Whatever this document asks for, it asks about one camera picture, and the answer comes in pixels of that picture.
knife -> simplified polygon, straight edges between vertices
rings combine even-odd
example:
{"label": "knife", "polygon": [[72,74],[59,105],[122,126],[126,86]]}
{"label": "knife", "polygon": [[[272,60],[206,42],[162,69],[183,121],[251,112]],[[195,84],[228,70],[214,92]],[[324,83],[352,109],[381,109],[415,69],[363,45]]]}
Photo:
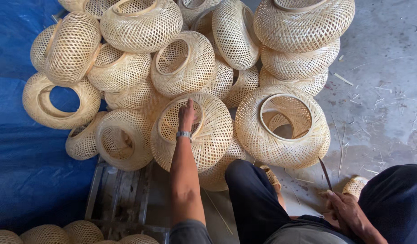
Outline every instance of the knife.
{"label": "knife", "polygon": [[330,184],[329,175],[327,175],[326,167],[324,166],[324,163],[321,160],[321,158],[318,157],[318,159],[320,160],[321,167],[323,168],[323,173],[324,173],[324,176],[326,177],[327,184],[329,185],[329,190],[333,191],[332,190],[332,185]]}

dark pants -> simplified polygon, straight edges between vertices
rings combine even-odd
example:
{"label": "dark pants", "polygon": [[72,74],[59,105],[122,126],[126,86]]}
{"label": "dark pants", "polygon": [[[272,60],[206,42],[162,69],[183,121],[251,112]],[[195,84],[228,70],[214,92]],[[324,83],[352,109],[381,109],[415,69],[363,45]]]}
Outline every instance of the dark pants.
{"label": "dark pants", "polygon": [[[235,160],[226,172],[241,244],[262,244],[291,221],[264,170],[248,161]],[[417,164],[384,170],[362,190],[359,205],[386,240],[417,244]],[[330,225],[318,217],[314,221]]]}

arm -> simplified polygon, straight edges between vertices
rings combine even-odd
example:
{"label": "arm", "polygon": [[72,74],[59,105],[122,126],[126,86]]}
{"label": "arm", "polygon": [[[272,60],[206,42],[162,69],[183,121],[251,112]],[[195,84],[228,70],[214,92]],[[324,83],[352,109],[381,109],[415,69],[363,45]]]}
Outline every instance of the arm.
{"label": "arm", "polygon": [[[191,131],[195,111],[193,100],[179,111],[179,131]],[[193,158],[190,139],[178,137],[171,164],[172,225],[186,219],[201,221],[205,225],[198,170]]]}
{"label": "arm", "polygon": [[366,244],[388,244],[352,197],[327,190],[327,198],[332,218],[338,220],[344,234],[353,231]]}

metal watch band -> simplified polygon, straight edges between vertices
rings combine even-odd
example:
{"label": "metal watch band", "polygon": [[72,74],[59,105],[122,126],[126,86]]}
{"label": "metal watch band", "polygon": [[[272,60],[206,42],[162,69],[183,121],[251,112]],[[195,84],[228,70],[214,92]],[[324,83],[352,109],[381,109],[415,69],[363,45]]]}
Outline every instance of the metal watch band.
{"label": "metal watch band", "polygon": [[192,133],[189,131],[178,131],[175,135],[175,139],[177,139],[180,136],[184,136],[190,139],[190,142],[192,142]]}

blue tarp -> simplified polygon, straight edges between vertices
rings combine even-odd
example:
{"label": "blue tarp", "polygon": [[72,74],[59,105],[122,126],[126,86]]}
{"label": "blue tarp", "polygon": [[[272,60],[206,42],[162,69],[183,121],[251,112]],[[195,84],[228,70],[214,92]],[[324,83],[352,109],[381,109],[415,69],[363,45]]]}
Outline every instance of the blue tarp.
{"label": "blue tarp", "polygon": [[[0,0],[0,229],[17,234],[83,219],[96,163],[70,158],[69,130],[36,123],[22,105],[24,85],[37,72],[31,44],[61,9],[57,0]],[[55,88],[50,99],[66,112],[79,106],[71,89]]]}

